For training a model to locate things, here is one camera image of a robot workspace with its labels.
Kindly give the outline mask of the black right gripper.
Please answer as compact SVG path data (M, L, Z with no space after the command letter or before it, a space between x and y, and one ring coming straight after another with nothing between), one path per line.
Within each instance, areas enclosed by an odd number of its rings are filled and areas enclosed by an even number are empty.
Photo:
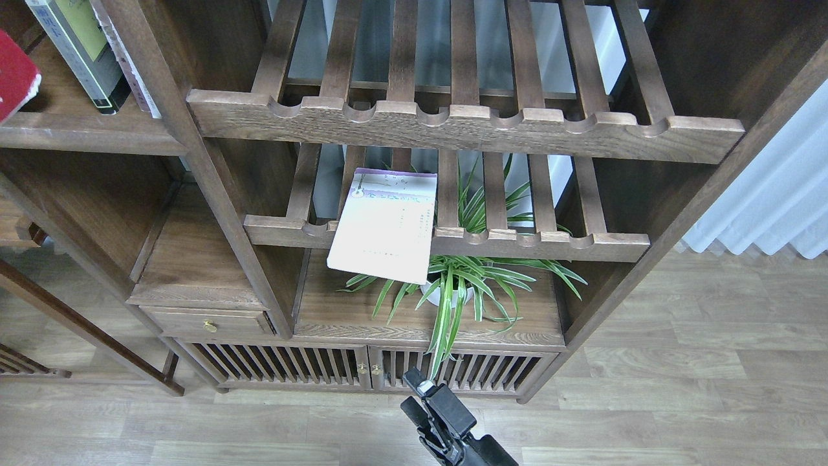
M418 368L410 368L403 381L419 395L402 402L401 408L417 427L420 442L441 465L518 465L518 462L486 434L471 434L476 418L445 384L434 386Z

